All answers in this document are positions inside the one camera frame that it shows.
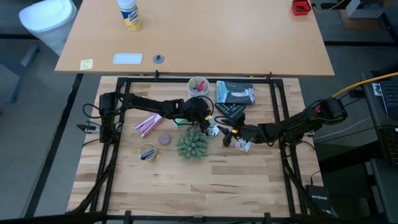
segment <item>spray can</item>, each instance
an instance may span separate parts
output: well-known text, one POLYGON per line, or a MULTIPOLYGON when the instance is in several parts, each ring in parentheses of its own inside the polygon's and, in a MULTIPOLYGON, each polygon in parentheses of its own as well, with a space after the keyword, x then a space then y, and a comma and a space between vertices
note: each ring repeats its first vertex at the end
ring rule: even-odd
POLYGON ((138 18, 136 0, 118 0, 118 3, 127 29, 131 31, 140 30, 142 24, 138 18))

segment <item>keyboard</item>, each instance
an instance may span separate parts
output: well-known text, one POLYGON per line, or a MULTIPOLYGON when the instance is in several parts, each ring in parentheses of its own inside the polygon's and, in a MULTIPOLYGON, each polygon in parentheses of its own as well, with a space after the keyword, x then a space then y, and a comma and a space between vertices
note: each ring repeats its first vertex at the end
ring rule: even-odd
POLYGON ((398 120, 398 82, 381 81, 380 87, 387 117, 398 120))
POLYGON ((380 143, 387 162, 398 166, 398 127, 379 128, 380 143))
POLYGON ((236 119, 246 109, 245 105, 235 103, 216 103, 216 108, 227 118, 236 119))

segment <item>sticky note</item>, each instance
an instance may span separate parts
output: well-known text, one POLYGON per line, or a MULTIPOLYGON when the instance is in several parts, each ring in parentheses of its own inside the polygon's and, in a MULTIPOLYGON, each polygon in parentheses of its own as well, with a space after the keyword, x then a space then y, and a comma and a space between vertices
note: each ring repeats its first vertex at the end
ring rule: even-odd
POLYGON ((86 59, 80 61, 80 70, 87 70, 93 68, 93 59, 86 59))

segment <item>white trash can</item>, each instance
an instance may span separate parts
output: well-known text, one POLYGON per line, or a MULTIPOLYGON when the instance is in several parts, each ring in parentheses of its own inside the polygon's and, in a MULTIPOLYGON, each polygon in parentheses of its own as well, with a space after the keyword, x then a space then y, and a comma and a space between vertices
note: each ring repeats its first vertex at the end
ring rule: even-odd
POLYGON ((19 19, 30 33, 61 55, 76 14, 71 0, 45 0, 23 9, 19 19))

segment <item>wooden tabletop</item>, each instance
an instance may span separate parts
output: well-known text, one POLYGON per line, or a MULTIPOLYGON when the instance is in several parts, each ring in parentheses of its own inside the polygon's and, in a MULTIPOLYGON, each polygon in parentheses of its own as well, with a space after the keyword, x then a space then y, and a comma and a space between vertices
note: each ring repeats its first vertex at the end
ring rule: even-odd
MULTIPOLYGON (((100 94, 115 90, 116 80, 117 77, 102 77, 96 105, 100 94)), ((299 81, 286 78, 284 83, 290 114, 302 111, 299 81)), ((269 86, 255 84, 254 89, 256 105, 246 108, 246 124, 274 122, 269 86)), ((132 83, 131 92, 160 101, 187 99, 184 83, 132 83)), ((215 99, 214 84, 211 84, 210 96, 215 99)), ((273 217, 289 216, 277 143, 273 147, 252 144, 246 153, 233 147, 234 139, 230 147, 223 147, 220 133, 209 139, 208 152, 202 161, 185 161, 177 155, 175 147, 185 128, 175 129, 173 121, 165 119, 148 137, 141 139, 133 126, 148 116, 146 111, 126 111, 108 214, 123 215, 125 210, 131 210, 134 215, 263 217, 269 212, 273 217), (161 133, 171 135, 168 146, 158 143, 161 133), (139 159, 138 150, 145 142, 155 144, 159 150, 160 158, 156 163, 139 159)), ((88 134, 86 141, 98 138, 98 134, 88 134)), ((83 148, 69 210, 76 208, 94 186, 102 146, 94 142, 83 148)), ((319 170, 317 155, 306 144, 297 146, 297 155, 305 185, 310 182, 311 174, 319 170)), ((315 184, 322 185, 320 174, 315 174, 313 179, 315 184)), ((299 212, 295 189, 294 199, 299 212)))
POLYGON ((334 75, 315 16, 292 0, 137 0, 140 31, 128 31, 115 0, 84 0, 55 68, 84 73, 334 75), (115 65, 118 53, 143 54, 115 65), (155 55, 165 61, 155 64, 155 55), (80 70, 81 60, 93 68, 80 70))

